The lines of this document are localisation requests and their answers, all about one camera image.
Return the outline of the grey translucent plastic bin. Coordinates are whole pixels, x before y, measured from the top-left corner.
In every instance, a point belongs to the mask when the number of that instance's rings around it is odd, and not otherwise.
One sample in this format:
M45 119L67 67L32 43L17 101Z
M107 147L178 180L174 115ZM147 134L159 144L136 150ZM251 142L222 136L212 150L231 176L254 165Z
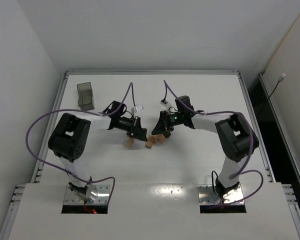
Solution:
M79 83L77 85L78 107L83 111L94 110L94 96L90 82Z

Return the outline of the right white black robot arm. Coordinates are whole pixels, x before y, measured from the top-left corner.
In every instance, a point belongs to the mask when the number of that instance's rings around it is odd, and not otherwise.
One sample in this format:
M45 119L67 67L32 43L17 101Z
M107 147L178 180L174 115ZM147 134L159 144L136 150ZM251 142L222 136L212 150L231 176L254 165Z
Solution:
M225 154L222 170L212 186L214 193L222 198L239 186L239 177L246 168L259 140L240 112L231 115L208 114L195 111L190 97L183 95L175 99L177 111L170 112L170 105L164 100L162 110L152 135L169 137L175 126L184 125L193 130L205 130L218 135Z

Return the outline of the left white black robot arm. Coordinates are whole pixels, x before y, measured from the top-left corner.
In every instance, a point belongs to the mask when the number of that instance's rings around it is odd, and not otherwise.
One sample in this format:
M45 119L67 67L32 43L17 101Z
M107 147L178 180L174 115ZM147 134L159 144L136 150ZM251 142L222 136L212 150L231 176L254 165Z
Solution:
M52 132L48 148L62 162L69 177L69 187L80 195L86 195L92 177L85 170L79 158L82 156L91 132L119 129L132 139L146 142L147 130L142 128L138 116L123 117L126 105L113 101L103 112L96 115L89 113L64 113Z

